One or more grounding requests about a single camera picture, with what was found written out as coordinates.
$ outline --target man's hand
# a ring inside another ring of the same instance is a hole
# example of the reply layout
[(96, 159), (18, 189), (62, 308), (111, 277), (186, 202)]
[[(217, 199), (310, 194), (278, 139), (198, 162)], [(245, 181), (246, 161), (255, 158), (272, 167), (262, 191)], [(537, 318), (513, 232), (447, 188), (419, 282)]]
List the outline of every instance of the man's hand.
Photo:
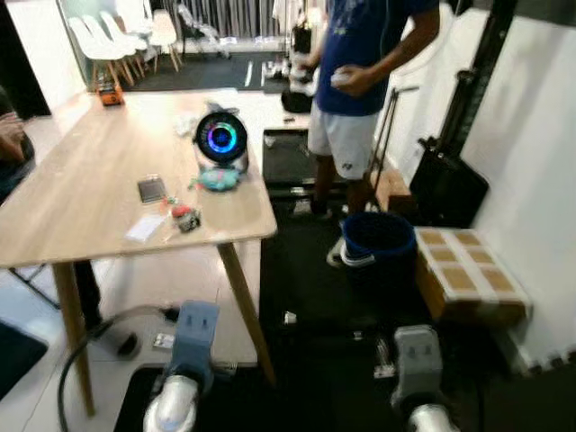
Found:
[(0, 116), (0, 158), (23, 162), (23, 138), (24, 124), (14, 112)]
[(339, 75), (347, 75), (348, 80), (334, 84), (334, 87), (342, 93), (352, 97), (360, 97), (364, 95), (377, 82), (374, 78), (372, 69), (369, 67), (355, 65), (343, 66), (339, 67), (335, 73)]
[(297, 69), (314, 71), (318, 67), (318, 63), (315, 58), (307, 57), (305, 60), (296, 61), (294, 65)]
[(14, 144), (22, 142), (24, 138), (24, 123), (15, 112), (9, 112), (0, 117), (0, 135)]

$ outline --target person's arm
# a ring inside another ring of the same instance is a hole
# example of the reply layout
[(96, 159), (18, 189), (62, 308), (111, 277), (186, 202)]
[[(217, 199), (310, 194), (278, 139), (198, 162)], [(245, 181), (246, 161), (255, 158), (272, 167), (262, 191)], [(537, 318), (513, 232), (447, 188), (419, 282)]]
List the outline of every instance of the person's arm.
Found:
[(14, 113), (0, 117), (0, 158), (24, 162), (22, 150), (23, 124)]
[(322, 53), (324, 52), (324, 45), (326, 44), (326, 33), (328, 33), (328, 29), (326, 29), (322, 33), (320, 43), (316, 46), (316, 48), (308, 56), (308, 58), (306, 58), (306, 61), (303, 64), (300, 64), (301, 67), (314, 70), (320, 65), (320, 60), (322, 59)]
[(371, 67), (347, 65), (336, 72), (349, 76), (335, 88), (347, 95), (359, 97), (385, 79), (393, 70), (414, 59), (438, 35), (440, 11), (438, 8), (414, 15), (414, 29), (390, 54)]

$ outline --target cardboard box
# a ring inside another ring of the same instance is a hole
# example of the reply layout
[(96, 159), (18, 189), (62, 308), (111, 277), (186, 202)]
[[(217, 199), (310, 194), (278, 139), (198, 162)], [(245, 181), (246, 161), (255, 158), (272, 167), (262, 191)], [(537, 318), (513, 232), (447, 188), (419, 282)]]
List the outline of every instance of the cardboard box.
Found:
[(532, 303), (473, 229), (417, 228), (418, 288), (435, 320), (506, 328)]

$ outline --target white shorts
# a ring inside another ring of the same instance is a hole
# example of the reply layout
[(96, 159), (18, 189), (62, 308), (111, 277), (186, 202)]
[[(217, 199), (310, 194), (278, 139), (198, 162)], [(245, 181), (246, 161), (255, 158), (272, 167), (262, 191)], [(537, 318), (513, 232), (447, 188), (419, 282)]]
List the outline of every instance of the white shorts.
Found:
[(368, 170), (374, 147), (378, 113), (362, 117), (328, 114), (312, 104), (308, 149), (332, 156), (337, 172), (346, 180), (360, 180)]

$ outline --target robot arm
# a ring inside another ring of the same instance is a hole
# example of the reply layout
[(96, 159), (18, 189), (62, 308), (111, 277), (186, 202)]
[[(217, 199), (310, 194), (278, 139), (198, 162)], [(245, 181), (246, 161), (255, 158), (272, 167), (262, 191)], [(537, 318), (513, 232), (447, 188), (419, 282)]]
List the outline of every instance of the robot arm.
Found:
[(410, 432), (458, 432), (438, 401), (442, 356), (430, 326), (402, 327), (394, 334), (398, 347), (398, 387), (392, 406), (407, 419)]
[(219, 307), (204, 301), (183, 304), (176, 323), (172, 359), (166, 367), (162, 392), (144, 418), (144, 432), (190, 432), (198, 398), (214, 382), (210, 362)]

